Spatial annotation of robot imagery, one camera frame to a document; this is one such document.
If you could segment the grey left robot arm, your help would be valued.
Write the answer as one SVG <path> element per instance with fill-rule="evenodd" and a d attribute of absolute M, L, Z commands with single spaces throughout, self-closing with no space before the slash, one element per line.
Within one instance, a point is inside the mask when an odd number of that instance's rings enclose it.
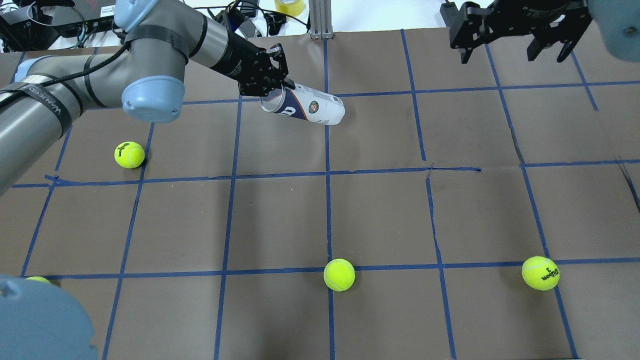
<path fill-rule="evenodd" d="M 295 89 L 280 44 L 261 48 L 178 0 L 118 0 L 125 33 L 112 55 L 27 60 L 1 89 L 1 192 L 5 193 L 73 122 L 91 109 L 121 107 L 151 123 L 176 120 L 190 61 L 237 82 L 243 96 Z"/>

